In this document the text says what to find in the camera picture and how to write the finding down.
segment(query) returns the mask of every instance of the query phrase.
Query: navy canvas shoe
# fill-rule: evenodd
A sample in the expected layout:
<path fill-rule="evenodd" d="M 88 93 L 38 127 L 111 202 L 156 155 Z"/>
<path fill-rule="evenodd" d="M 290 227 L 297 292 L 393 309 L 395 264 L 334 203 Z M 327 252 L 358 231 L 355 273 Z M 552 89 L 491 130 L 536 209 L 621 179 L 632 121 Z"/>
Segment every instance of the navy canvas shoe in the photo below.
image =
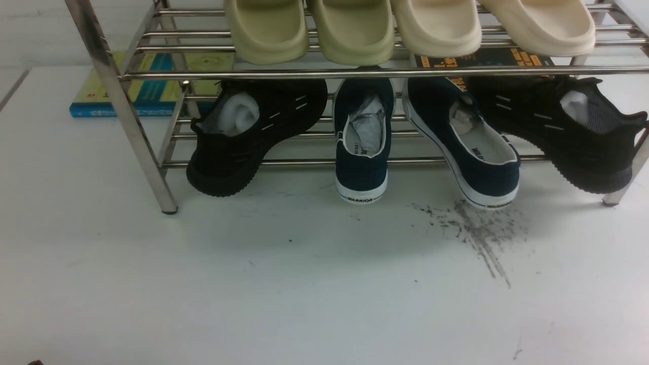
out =
<path fill-rule="evenodd" d="M 389 79 L 345 80 L 334 95 L 336 187 L 349 203 L 374 203 L 386 190 L 394 107 Z"/>
<path fill-rule="evenodd" d="M 514 200 L 518 153 L 485 122 L 470 94 L 445 77 L 408 79 L 403 104 L 406 117 L 442 150 L 470 204 L 496 210 Z"/>

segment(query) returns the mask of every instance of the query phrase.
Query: beige slide sandal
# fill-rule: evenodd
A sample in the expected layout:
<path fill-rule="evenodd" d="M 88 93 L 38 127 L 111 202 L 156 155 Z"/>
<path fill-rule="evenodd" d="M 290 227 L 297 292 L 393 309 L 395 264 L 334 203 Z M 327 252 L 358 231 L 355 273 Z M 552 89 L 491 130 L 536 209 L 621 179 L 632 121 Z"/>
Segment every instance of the beige slide sandal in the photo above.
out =
<path fill-rule="evenodd" d="M 373 66 L 395 46 L 389 0 L 307 0 L 323 55 L 332 62 Z"/>
<path fill-rule="evenodd" d="M 460 57 L 480 48 L 475 0 L 392 0 L 404 45 L 429 57 Z"/>
<path fill-rule="evenodd" d="M 309 49 L 302 0 L 225 0 L 224 8 L 234 48 L 251 64 L 289 62 Z"/>
<path fill-rule="evenodd" d="M 586 55 L 595 24 L 580 0 L 480 0 L 526 51 L 555 57 Z"/>

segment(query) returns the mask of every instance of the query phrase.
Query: rack leg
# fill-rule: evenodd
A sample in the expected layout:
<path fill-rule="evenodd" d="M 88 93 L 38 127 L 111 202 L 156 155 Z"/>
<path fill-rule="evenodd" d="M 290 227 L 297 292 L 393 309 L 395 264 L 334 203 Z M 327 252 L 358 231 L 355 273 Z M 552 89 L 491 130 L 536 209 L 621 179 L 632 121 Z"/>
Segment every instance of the rack leg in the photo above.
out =
<path fill-rule="evenodd" d="M 171 195 L 167 181 L 160 174 L 158 162 L 133 108 L 129 94 L 123 89 L 119 70 L 90 0 L 66 0 L 66 5 L 162 212 L 165 214 L 176 213 L 178 205 Z"/>
<path fill-rule="evenodd" d="M 170 8 L 171 5 L 169 4 L 169 0 L 162 0 L 162 7 L 167 9 Z M 175 31 L 177 29 L 176 21 L 171 16 L 160 17 L 160 27 L 162 28 L 163 31 Z M 168 45 L 180 44 L 180 40 L 177 38 L 165 38 L 165 42 Z M 171 60 L 173 61 L 173 68 L 176 69 L 176 71 L 189 70 L 189 67 L 187 67 L 187 60 L 185 59 L 184 53 L 172 53 Z M 187 87 L 187 91 L 191 94 L 194 94 L 193 85 L 191 83 Z M 190 116 L 192 118 L 201 117 L 201 113 L 199 112 L 199 107 L 196 101 L 188 101 L 187 110 L 190 113 Z"/>
<path fill-rule="evenodd" d="M 603 4 L 604 1 L 605 0 L 595 0 L 593 3 Z M 593 16 L 593 21 L 595 22 L 595 25 L 601 25 L 604 22 L 604 18 L 606 17 L 605 12 L 592 13 L 591 15 Z M 575 56 L 570 60 L 570 65 L 583 66 L 586 64 L 587 59 L 588 59 L 588 55 Z"/>
<path fill-rule="evenodd" d="M 635 177 L 638 175 L 640 170 L 642 170 L 644 164 L 649 159 L 649 138 L 647 137 L 649 137 L 649 129 L 644 130 L 643 135 L 638 141 L 636 148 L 637 152 L 635 153 L 635 158 L 633 158 L 633 164 L 631 165 L 631 168 L 633 169 L 633 177 L 631 178 L 631 182 L 629 183 L 629 185 L 624 187 L 624 189 L 612 194 L 605 195 L 603 199 L 605 206 L 614 207 L 620 204 L 622 198 L 624 197 L 624 194 L 626 194 L 626 191 L 629 189 L 629 186 L 633 184 Z"/>

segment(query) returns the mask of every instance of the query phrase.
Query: metal rod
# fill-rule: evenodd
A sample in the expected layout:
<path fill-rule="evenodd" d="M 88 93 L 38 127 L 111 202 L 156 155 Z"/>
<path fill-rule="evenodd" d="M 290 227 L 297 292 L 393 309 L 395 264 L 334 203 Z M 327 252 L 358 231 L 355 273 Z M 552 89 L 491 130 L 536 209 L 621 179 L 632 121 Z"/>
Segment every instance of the metal rod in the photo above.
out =
<path fill-rule="evenodd" d="M 607 1 L 609 3 L 615 2 L 615 0 L 601 0 L 601 1 Z M 636 21 L 637 18 L 633 18 L 633 16 L 639 16 L 640 14 L 638 13 L 631 13 L 630 11 L 625 11 L 627 9 L 626 3 L 622 4 L 622 11 L 620 12 L 615 12 L 611 14 L 611 17 L 613 20 L 617 21 L 618 23 L 631 23 L 633 25 L 644 25 L 645 22 L 641 21 L 641 19 L 638 19 L 640 22 Z M 648 32 L 649 29 L 646 28 L 646 26 L 639 26 L 638 28 L 641 28 L 641 34 L 631 34 L 631 37 L 637 37 L 637 38 L 644 38 L 647 39 L 648 37 Z M 649 57 L 649 47 L 643 47 L 642 48 L 643 53 Z M 635 178 L 637 177 L 638 173 L 644 168 L 646 165 L 647 161 L 649 160 L 649 128 L 645 129 L 638 139 L 638 142 L 635 145 L 635 156 L 633 158 L 633 162 L 631 164 L 631 182 L 627 186 L 625 186 L 623 189 L 619 190 L 618 192 L 614 192 L 612 194 L 606 194 L 602 201 L 604 202 L 604 205 L 607 207 L 614 207 L 618 205 L 621 201 L 622 198 L 626 195 L 626 192 L 629 190 L 629 187 L 631 184 L 633 184 Z"/>
<path fill-rule="evenodd" d="M 640 140 L 638 141 L 638 144 L 636 145 L 636 154 L 635 157 L 633 158 L 633 163 L 631 165 L 631 182 L 627 186 L 625 186 L 623 189 L 619 190 L 618 192 L 614 192 L 612 194 L 606 194 L 602 201 L 604 202 L 604 205 L 607 207 L 614 207 L 618 205 L 621 201 L 624 195 L 626 195 L 627 190 L 629 190 L 629 187 L 631 184 L 633 184 L 633 181 L 635 180 L 636 176 L 638 176 L 638 173 L 644 165 L 647 163 L 649 160 L 649 129 L 645 129 L 643 132 L 643 135 L 640 137 Z"/>
<path fill-rule="evenodd" d="M 598 32 L 633 32 L 637 28 L 631 24 L 610 24 L 597 25 L 595 30 Z M 309 37 L 315 38 L 318 35 L 316 29 L 309 29 Z M 500 25 L 485 25 L 482 27 L 482 34 L 488 35 L 505 35 L 507 31 Z M 395 28 L 395 36 L 400 36 L 399 31 Z M 231 38 L 230 31 L 204 31 L 204 30 L 177 30 L 177 31 L 151 31 L 142 35 L 143 39 L 147 38 Z"/>
<path fill-rule="evenodd" d="M 372 79 L 375 77 L 613 75 L 649 73 L 649 66 L 545 66 L 536 68 L 480 66 L 458 69 L 320 69 L 222 72 L 132 72 L 124 80 L 201 79 Z"/>
<path fill-rule="evenodd" d="M 189 81 L 182 82 L 182 91 L 180 93 L 180 96 L 178 97 L 176 106 L 173 108 L 173 113 L 171 113 L 171 120 L 169 121 L 169 125 L 167 126 L 167 132 L 162 139 L 162 146 L 160 147 L 160 153 L 158 154 L 158 163 L 160 164 L 160 167 L 162 167 L 165 161 L 171 160 L 171 158 L 173 157 L 173 151 L 176 148 L 176 141 L 178 140 L 178 138 L 175 138 L 175 136 L 180 133 L 181 128 L 181 125 L 178 124 L 178 118 L 180 117 L 182 109 L 185 107 L 185 94 L 187 93 L 189 85 Z M 163 176 L 166 175 L 166 173 L 167 170 L 162 171 Z"/>
<path fill-rule="evenodd" d="M 129 92 L 120 82 L 117 64 L 90 0 L 66 0 L 66 5 L 162 212 L 175 213 L 178 211 L 178 205 L 171 195 L 167 181 L 160 173 L 158 162 L 133 108 Z"/>
<path fill-rule="evenodd" d="M 603 4 L 604 0 L 595 0 L 595 4 Z M 606 13 L 595 13 L 592 14 L 593 16 L 593 21 L 595 23 L 595 27 L 600 27 L 601 24 L 604 22 L 604 18 L 606 17 Z M 570 60 L 570 65 L 571 66 L 581 66 L 586 64 L 586 60 L 588 60 L 588 55 L 579 55 L 575 56 Z"/>
<path fill-rule="evenodd" d="M 610 40 L 597 40 L 595 47 L 618 47 L 618 46 L 647 46 L 649 41 L 642 38 L 626 38 L 626 39 L 610 39 Z M 483 48 L 502 48 L 502 47 L 515 47 L 516 43 L 509 39 L 495 40 L 484 39 L 482 40 Z M 395 50 L 406 49 L 403 42 L 395 42 Z M 200 52 L 235 52 L 233 45 L 215 45 L 215 44 L 178 44 L 178 45 L 141 45 L 137 48 L 137 52 L 143 53 L 200 53 Z M 309 52 L 320 52 L 320 45 L 309 45 Z"/>
<path fill-rule="evenodd" d="M 300 139 L 323 139 L 323 138 L 333 138 L 336 134 L 334 132 L 315 132 L 308 131 L 302 134 L 299 134 L 295 138 Z M 417 131 L 392 131 L 392 137 L 402 138 L 402 137 L 421 137 L 421 133 Z M 176 132 L 171 137 L 172 140 L 176 141 L 193 141 L 196 140 L 196 133 L 192 132 Z"/>
<path fill-rule="evenodd" d="M 611 4 L 591 4 L 586 5 L 590 12 L 609 12 L 615 9 Z M 489 12 L 481 5 L 478 5 L 479 14 L 488 14 Z M 223 9 L 205 9 L 205 8 L 176 8 L 176 9 L 161 9 L 158 12 L 159 16 L 224 16 Z M 311 16 L 309 11 L 304 12 L 305 16 Z"/>
<path fill-rule="evenodd" d="M 525 162 L 542 162 L 548 158 L 544 155 L 525 155 L 520 159 Z M 444 157 L 405 157 L 390 158 L 389 164 L 393 165 L 418 165 L 418 164 L 445 164 Z M 184 169 L 187 168 L 189 161 L 169 161 L 163 165 L 165 169 Z M 302 160 L 264 160 L 262 166 L 332 166 L 336 160 L 329 158 L 309 158 Z"/>
<path fill-rule="evenodd" d="M 401 99 L 401 93 L 397 92 L 395 93 L 395 96 L 397 99 Z M 185 97 L 185 100 L 195 100 L 195 101 L 210 101 L 210 100 L 216 100 L 218 99 L 218 95 L 187 95 Z M 328 100 L 333 100 L 334 99 L 334 93 L 329 93 L 327 95 Z"/>
<path fill-rule="evenodd" d="M 320 118 L 320 120 L 318 120 L 318 123 L 332 123 L 333 120 L 334 119 L 332 117 L 330 117 L 330 116 L 323 116 L 323 117 Z M 191 124 L 191 121 L 192 121 L 191 118 L 179 118 L 178 119 L 178 124 L 179 125 L 189 125 L 189 124 Z M 406 119 L 406 116 L 401 115 L 401 116 L 393 116 L 391 121 L 392 122 L 397 122 L 397 121 L 408 121 L 408 120 Z"/>
<path fill-rule="evenodd" d="M 137 71 L 138 67 L 142 63 L 142 58 L 144 55 L 142 53 L 136 52 L 137 48 L 141 45 L 147 45 L 151 40 L 143 39 L 143 35 L 150 31 L 155 31 L 160 25 L 160 18 L 155 17 L 154 14 L 159 10 L 162 0 L 155 0 L 151 4 L 151 8 L 144 15 L 142 23 L 136 30 L 133 39 L 130 41 L 129 48 L 127 49 L 126 56 L 122 60 L 121 67 L 119 68 L 119 74 L 124 75 L 130 71 Z"/>
<path fill-rule="evenodd" d="M 164 8 L 170 8 L 169 0 L 162 0 L 162 6 Z M 166 18 L 159 18 L 159 19 L 160 19 L 160 26 L 163 31 L 176 31 L 178 29 L 176 26 L 176 20 L 174 18 L 166 17 Z M 180 40 L 174 38 L 166 38 L 165 43 L 167 44 L 168 47 L 177 47 L 181 45 Z M 172 53 L 171 61 L 173 63 L 173 69 L 175 71 L 188 71 L 190 69 L 189 66 L 187 65 L 187 58 L 183 53 Z M 184 85 L 183 84 L 184 81 L 185 80 L 179 80 L 181 88 Z M 185 89 L 187 89 L 187 93 L 189 94 L 194 93 L 194 87 L 191 82 L 187 85 L 184 85 L 184 87 Z M 187 110 L 190 113 L 190 116 L 192 116 L 193 118 L 201 117 L 199 106 L 195 101 L 190 101 L 187 103 Z"/>

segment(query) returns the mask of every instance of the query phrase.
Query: black sole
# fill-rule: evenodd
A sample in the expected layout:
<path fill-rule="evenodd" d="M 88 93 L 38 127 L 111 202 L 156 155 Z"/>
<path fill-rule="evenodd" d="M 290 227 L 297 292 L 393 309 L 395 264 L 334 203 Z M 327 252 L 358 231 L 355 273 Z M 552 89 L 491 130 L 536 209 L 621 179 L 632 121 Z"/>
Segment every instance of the black sole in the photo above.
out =
<path fill-rule="evenodd" d="M 214 197 L 228 197 L 232 196 L 243 189 L 245 189 L 248 184 L 252 181 L 254 176 L 261 166 L 263 158 L 266 156 L 266 153 L 271 150 L 276 144 L 281 141 L 287 140 L 289 138 L 295 137 L 301 133 L 306 132 L 308 129 L 312 128 L 320 118 L 322 113 L 317 116 L 306 116 L 303 120 L 313 120 L 313 123 L 310 125 L 304 125 L 302 123 L 296 123 L 294 128 L 286 129 L 283 134 L 277 136 L 274 140 L 265 141 L 266 143 L 260 145 L 259 149 L 251 156 L 251 158 L 246 161 L 242 168 L 237 170 L 234 174 L 223 177 L 213 177 L 206 176 L 198 172 L 194 165 L 194 158 L 196 151 L 192 154 L 190 163 L 187 166 L 187 180 L 190 184 L 196 188 L 196 190 L 210 196 Z"/>
<path fill-rule="evenodd" d="M 499 121 L 498 126 L 506 126 L 509 123 Z M 574 161 L 556 151 L 554 148 L 545 145 L 544 141 L 534 135 L 516 131 L 514 128 L 501 128 L 502 132 L 510 133 L 522 138 L 538 147 L 551 161 L 558 172 L 574 187 L 592 194 L 610 194 L 623 189 L 629 185 L 633 177 L 631 166 L 615 173 L 597 173 L 583 169 Z"/>

